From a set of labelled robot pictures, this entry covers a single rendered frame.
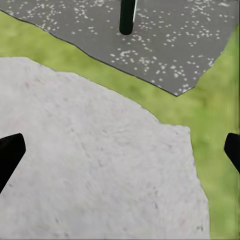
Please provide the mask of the insectifuge atomizer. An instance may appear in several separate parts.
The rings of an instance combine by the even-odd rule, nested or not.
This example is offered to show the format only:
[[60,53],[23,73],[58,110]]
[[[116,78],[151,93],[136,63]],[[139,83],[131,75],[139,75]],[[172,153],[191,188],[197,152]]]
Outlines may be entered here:
[[119,31],[123,35],[130,35],[134,27],[136,0],[121,0]]

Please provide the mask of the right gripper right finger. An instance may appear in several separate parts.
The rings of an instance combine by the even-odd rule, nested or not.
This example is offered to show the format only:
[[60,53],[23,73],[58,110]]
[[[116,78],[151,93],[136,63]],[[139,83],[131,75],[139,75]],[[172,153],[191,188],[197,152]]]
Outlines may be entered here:
[[238,172],[240,173],[240,135],[235,133],[229,133],[227,135],[224,151],[228,155],[231,162],[234,164]]

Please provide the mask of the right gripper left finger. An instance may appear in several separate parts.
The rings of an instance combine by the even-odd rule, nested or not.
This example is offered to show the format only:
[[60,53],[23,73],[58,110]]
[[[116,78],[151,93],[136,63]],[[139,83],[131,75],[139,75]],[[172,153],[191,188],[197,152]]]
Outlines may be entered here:
[[0,193],[26,152],[21,133],[0,138]]

